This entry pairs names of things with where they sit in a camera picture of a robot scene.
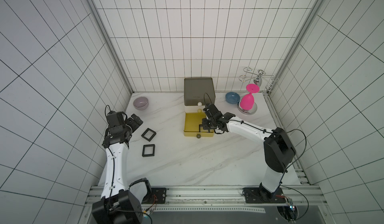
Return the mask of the olive three-drawer cabinet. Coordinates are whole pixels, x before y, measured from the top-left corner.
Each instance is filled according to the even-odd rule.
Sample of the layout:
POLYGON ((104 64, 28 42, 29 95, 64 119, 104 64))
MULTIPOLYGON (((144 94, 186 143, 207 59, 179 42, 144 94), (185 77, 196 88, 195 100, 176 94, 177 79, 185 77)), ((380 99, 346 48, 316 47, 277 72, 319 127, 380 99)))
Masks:
POLYGON ((206 118, 203 111, 206 104, 214 103, 216 94, 211 77, 191 77, 184 79, 185 127, 184 136, 198 139, 211 138, 214 133, 200 133, 199 125, 206 118))

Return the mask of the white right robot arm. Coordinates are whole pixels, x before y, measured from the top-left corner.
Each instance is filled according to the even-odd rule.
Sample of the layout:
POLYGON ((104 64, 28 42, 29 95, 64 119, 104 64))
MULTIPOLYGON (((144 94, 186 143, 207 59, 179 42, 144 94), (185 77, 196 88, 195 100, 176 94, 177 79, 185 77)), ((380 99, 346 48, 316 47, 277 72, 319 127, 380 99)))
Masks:
POLYGON ((297 154, 287 132, 282 128, 265 129, 246 122, 232 113, 206 115, 202 120, 204 130, 221 130, 238 134, 251 141, 262 142, 267 169, 260 183, 259 193, 271 198, 280 188, 281 181, 297 154))

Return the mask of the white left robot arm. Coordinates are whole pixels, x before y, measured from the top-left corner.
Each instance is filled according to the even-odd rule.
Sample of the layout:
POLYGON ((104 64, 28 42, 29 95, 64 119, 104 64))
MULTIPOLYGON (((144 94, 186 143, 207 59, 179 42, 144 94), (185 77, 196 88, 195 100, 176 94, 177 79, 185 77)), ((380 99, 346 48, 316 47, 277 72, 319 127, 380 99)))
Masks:
POLYGON ((127 116, 122 111, 109 111, 106 119, 106 177, 101 199, 92 205, 92 216, 98 224, 140 224, 145 216, 142 201, 152 199, 152 187, 147 178, 130 183, 127 163, 129 141, 143 122, 137 115, 127 116))

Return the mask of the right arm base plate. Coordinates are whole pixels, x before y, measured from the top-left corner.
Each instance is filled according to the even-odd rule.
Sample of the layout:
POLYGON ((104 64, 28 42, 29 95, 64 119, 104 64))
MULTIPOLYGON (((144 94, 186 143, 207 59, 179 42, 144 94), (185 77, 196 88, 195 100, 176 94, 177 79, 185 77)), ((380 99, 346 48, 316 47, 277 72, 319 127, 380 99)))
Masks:
POLYGON ((247 204, 285 204, 286 198, 282 196, 283 190, 278 188, 274 193, 270 193, 265 188, 250 187, 243 188, 243 196, 247 204))

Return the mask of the black brooch box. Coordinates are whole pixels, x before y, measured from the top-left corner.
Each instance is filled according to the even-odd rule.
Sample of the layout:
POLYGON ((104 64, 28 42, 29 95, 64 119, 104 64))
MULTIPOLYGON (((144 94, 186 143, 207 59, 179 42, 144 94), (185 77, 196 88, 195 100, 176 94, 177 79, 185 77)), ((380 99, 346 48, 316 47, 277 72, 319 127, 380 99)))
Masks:
POLYGON ((151 142, 153 140, 153 138, 156 136, 156 131, 150 129, 150 128, 147 128, 144 133, 141 135, 142 138, 144 138, 145 140, 147 140, 148 142, 151 142))
POLYGON ((156 145, 149 144, 143 146, 142 157, 153 157, 155 155, 156 145))
POLYGON ((204 129, 203 125, 200 124, 199 125, 199 132, 200 133, 214 133, 214 130, 213 129, 204 129))

